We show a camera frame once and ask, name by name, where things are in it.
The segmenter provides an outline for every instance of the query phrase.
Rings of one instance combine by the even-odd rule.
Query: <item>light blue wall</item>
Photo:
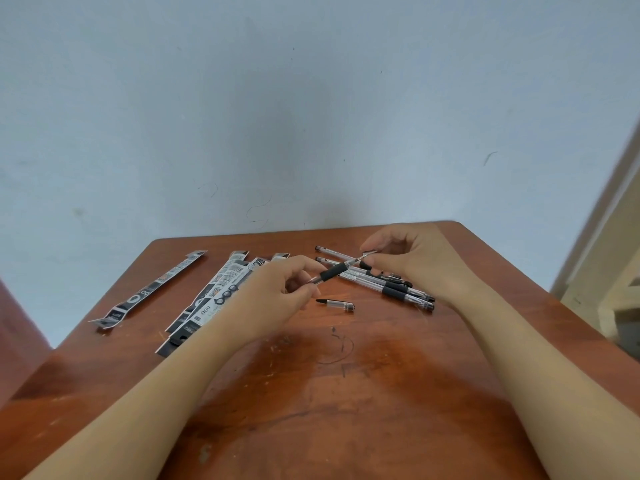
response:
[[[549,287],[640,114],[638,0],[0,6],[0,274],[54,346],[158,237],[457,219]]]

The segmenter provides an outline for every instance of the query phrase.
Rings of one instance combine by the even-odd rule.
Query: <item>hand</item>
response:
[[[242,344],[260,339],[282,327],[311,297],[320,296],[316,285],[307,284],[308,272],[325,270],[306,256],[267,263],[240,286],[220,314],[228,317],[229,327]]]
[[[378,251],[363,259],[366,264],[400,274],[448,305],[479,281],[436,224],[391,224],[372,234],[360,249]]]

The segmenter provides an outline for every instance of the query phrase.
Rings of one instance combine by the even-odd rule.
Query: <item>brown table top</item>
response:
[[[560,352],[640,413],[633,359],[464,226],[438,225]],[[0,411],[3,478],[25,475],[151,371],[162,360],[154,351],[164,329],[231,250],[315,256],[319,244],[356,255],[374,229],[152,242]],[[86,323],[199,249],[209,252],[111,333]],[[459,316],[444,306],[430,315],[340,279],[321,290],[354,302],[356,312],[311,303],[281,333],[238,352],[213,380],[161,478],[546,478]]]

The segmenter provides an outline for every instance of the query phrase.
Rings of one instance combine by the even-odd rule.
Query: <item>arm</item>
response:
[[[200,397],[238,349],[281,327],[309,298],[304,256],[262,266],[204,325],[107,411],[27,475],[36,479],[155,479]]]
[[[402,274],[462,316],[549,476],[640,478],[640,418],[560,354],[482,282],[434,224],[388,226],[364,261]]]

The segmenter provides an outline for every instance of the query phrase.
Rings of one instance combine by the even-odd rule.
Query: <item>forearm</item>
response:
[[[224,312],[27,478],[155,479],[213,376],[242,345]]]
[[[640,478],[636,414],[480,280],[453,306],[498,375],[551,478]]]

